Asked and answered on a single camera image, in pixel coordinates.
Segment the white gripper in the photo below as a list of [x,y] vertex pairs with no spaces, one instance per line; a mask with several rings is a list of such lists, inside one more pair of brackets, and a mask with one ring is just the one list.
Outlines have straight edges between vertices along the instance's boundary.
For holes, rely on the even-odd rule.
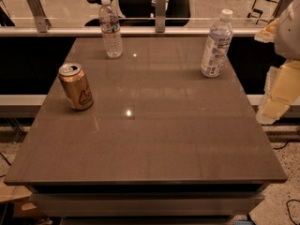
[[275,40],[276,53],[293,59],[280,67],[270,67],[266,75],[256,120],[262,125],[272,125],[300,98],[300,0],[293,0],[254,39],[262,43]]

